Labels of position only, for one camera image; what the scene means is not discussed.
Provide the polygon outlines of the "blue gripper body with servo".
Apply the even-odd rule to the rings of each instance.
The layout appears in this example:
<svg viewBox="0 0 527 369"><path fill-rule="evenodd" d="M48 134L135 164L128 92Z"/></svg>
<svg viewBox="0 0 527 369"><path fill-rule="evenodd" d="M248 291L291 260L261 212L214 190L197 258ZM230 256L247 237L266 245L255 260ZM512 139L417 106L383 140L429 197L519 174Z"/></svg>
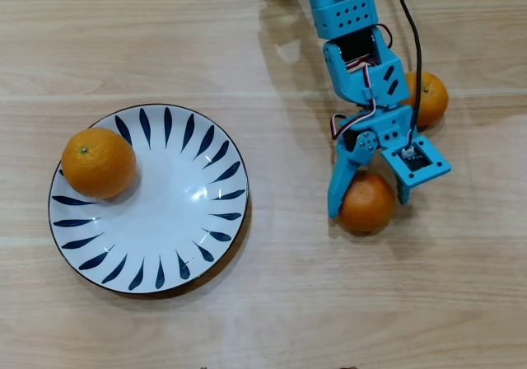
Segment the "blue gripper body with servo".
<svg viewBox="0 0 527 369"><path fill-rule="evenodd" d="M339 115L343 119L338 122L339 128L355 119L359 121L337 139L336 151L352 152L356 148L362 148L375 152L377 149L405 145L413 116L410 105L398 105L392 109L378 107L373 115L366 117L369 113L370 110L366 109L349 116Z"/></svg>

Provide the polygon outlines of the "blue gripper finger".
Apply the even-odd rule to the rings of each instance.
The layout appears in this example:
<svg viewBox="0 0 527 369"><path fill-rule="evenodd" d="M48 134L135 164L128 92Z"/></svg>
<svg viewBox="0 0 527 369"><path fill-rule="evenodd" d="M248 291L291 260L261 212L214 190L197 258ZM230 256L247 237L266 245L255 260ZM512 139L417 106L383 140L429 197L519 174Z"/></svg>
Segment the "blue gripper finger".
<svg viewBox="0 0 527 369"><path fill-rule="evenodd" d="M410 176L412 172L399 154L382 154L382 157L396 177L399 202L402 205L406 205L410 197L408 183L412 179Z"/></svg>
<svg viewBox="0 0 527 369"><path fill-rule="evenodd" d="M370 130L347 130L337 140L336 162L328 188L327 209L330 218L336 218L355 174L367 166L379 146L378 137Z"/></svg>

